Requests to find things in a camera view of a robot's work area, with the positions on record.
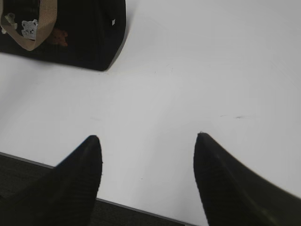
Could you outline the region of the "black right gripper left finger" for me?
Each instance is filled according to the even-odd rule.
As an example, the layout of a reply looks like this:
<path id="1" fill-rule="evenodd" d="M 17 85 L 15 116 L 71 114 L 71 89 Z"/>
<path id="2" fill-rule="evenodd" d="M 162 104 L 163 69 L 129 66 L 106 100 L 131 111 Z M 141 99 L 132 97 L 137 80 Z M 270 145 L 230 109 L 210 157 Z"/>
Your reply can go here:
<path id="1" fill-rule="evenodd" d="M 87 226 L 102 175 L 96 135 L 87 137 L 49 173 L 0 205 L 2 226 Z"/>

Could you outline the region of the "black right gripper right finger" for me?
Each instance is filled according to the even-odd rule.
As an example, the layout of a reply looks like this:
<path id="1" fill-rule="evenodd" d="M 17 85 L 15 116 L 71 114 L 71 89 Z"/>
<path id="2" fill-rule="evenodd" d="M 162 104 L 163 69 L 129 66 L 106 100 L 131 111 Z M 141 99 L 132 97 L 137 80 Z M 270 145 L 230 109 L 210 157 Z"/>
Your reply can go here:
<path id="1" fill-rule="evenodd" d="M 210 226 L 301 224 L 300 198 L 250 170 L 207 133 L 198 133 L 193 170 Z"/>

